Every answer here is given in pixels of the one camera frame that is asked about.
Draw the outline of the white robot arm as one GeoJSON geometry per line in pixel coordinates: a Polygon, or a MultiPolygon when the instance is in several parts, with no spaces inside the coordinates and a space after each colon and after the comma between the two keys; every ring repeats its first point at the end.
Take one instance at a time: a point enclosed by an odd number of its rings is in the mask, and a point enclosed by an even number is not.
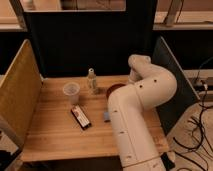
{"type": "Polygon", "coordinates": [[[129,83],[108,98],[108,112],[123,171],[166,171],[143,112],[168,102],[177,81],[168,69],[151,63],[146,55],[133,54],[129,83]]]}

